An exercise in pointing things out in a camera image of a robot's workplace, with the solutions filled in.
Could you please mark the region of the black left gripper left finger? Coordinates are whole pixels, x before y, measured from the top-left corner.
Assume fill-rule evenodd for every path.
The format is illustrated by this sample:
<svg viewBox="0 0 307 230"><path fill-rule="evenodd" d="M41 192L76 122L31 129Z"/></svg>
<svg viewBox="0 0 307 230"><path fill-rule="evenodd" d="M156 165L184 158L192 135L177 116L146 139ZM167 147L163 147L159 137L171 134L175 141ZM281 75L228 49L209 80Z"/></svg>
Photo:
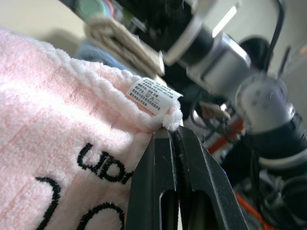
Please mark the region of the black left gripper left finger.
<svg viewBox="0 0 307 230"><path fill-rule="evenodd" d="M171 135L156 131L131 181L126 230L177 230L178 195Z"/></svg>

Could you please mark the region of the round pastel green object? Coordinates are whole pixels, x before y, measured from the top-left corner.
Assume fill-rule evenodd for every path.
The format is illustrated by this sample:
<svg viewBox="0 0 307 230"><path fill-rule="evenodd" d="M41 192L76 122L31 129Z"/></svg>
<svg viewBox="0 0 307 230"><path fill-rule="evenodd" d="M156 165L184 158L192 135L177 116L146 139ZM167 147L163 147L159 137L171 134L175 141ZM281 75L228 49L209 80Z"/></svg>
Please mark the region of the round pastel green object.
<svg viewBox="0 0 307 230"><path fill-rule="evenodd" d="M95 15L113 17L114 8L110 0L77 0L75 13L86 21Z"/></svg>

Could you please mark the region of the beige folded towel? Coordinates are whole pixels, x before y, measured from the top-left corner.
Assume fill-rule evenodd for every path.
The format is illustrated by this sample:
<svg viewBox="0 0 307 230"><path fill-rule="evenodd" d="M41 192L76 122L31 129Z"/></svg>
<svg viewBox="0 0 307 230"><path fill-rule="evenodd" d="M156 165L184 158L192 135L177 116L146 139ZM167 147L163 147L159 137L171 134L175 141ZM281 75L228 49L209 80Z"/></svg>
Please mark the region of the beige folded towel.
<svg viewBox="0 0 307 230"><path fill-rule="evenodd" d="M162 52L149 47L117 20L95 16L85 23L83 30L93 45L107 51L135 72L151 78L164 76Z"/></svg>

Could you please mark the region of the blue cloth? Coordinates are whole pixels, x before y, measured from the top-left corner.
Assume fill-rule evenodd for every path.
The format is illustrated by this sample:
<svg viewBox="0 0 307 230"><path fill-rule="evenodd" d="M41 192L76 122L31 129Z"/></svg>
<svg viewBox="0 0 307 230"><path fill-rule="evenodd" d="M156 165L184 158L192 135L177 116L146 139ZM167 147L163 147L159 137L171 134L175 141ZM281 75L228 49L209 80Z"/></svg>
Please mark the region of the blue cloth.
<svg viewBox="0 0 307 230"><path fill-rule="evenodd" d="M107 51L93 45L88 39L84 39L79 44L75 58L79 60L85 60L90 62L100 62L110 67L115 67L120 70L129 70L123 63L114 58Z"/></svg>

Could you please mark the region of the pink fleece towel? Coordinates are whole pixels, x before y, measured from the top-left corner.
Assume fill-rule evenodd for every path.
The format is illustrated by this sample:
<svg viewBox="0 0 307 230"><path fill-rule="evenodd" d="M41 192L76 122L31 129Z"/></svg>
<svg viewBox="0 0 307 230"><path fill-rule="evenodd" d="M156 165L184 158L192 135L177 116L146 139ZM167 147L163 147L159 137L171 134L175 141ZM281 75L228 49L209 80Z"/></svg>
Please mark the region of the pink fleece towel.
<svg viewBox="0 0 307 230"><path fill-rule="evenodd" d="M126 230L152 134L182 119L132 99L139 80L0 28L0 230Z"/></svg>

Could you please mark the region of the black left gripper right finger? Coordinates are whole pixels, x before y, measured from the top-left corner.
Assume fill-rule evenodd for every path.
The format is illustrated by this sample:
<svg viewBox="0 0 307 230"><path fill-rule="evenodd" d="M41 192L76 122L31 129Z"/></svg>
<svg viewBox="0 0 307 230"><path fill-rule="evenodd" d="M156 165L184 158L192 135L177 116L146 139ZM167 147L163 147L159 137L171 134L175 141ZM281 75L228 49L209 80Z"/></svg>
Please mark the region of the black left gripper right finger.
<svg viewBox="0 0 307 230"><path fill-rule="evenodd" d="M183 230L248 230L226 173L196 134L173 133L174 163Z"/></svg>

